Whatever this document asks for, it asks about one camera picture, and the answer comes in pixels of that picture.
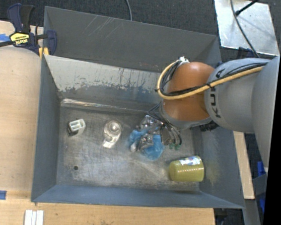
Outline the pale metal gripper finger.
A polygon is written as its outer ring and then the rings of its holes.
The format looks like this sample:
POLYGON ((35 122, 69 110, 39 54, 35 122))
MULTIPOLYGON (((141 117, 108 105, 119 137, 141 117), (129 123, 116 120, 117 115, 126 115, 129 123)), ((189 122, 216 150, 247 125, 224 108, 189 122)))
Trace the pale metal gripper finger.
POLYGON ((133 142, 130 146, 130 151, 133 152, 143 152, 146 148, 149 148, 150 144, 142 144, 140 142, 133 142))
POLYGON ((144 144, 154 144, 154 137, 153 134, 143 134, 140 138, 140 143, 144 143, 144 144))

